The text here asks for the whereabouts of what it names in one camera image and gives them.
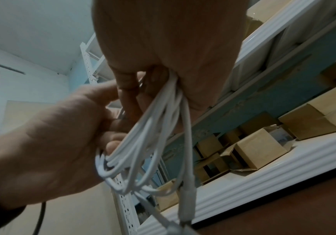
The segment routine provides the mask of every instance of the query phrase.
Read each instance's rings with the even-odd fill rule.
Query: cable
[[[152,214],[164,227],[168,234],[179,234],[190,231],[185,228],[190,225],[195,215],[196,187],[193,174],[191,119],[186,97],[177,87],[178,76],[169,70],[169,79],[150,104],[140,120],[110,156],[104,156],[98,149],[96,168],[98,174],[116,193],[126,195],[132,193],[141,205]],[[173,132],[181,116],[184,127],[184,160],[179,174],[172,187],[167,190],[157,190],[149,187],[149,181],[158,168],[168,137]],[[152,154],[151,162],[140,180],[137,174],[146,158]],[[120,174],[123,184],[118,185],[113,178]],[[167,196],[174,193],[183,182],[179,196],[179,219],[182,227],[164,218],[140,194],[144,191],[154,196]]]
[[[38,219],[38,222],[36,223],[35,230],[32,233],[32,235],[38,235],[39,234],[39,231],[40,231],[40,228],[41,228],[41,224],[43,223],[43,219],[44,219],[44,215],[45,215],[46,205],[47,205],[46,202],[41,203],[41,209],[40,209],[39,219]]]

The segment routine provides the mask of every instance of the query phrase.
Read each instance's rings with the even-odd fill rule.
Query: ceiling
[[[92,0],[0,0],[0,50],[67,74],[93,34]]]

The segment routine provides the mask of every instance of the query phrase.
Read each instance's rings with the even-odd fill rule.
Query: shelving unit
[[[80,47],[90,83],[99,77],[114,79],[95,35]],[[291,1],[243,41],[220,100],[194,123],[193,144],[212,133],[222,135],[263,111],[279,117],[303,104],[328,89],[316,76],[335,61],[336,1]],[[175,135],[163,154],[171,178],[178,173],[175,166],[181,163],[182,153],[183,136]],[[336,133],[300,141],[290,153],[249,176],[229,173],[199,187],[194,223],[334,168]],[[131,202],[124,205],[135,210]],[[177,206],[163,215],[176,220]],[[133,213],[123,217],[138,221]],[[127,231],[164,233],[153,218]]]

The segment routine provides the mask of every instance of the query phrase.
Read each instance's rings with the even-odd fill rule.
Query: hand
[[[245,35],[247,6],[236,0],[95,0],[94,29],[128,117],[142,115],[138,71],[146,71],[152,95],[167,80],[166,68],[176,71],[192,120],[215,104]]]
[[[84,86],[25,125],[0,135],[0,205],[18,208],[89,189],[102,180],[96,148],[115,150],[132,124],[105,106],[115,82]]]

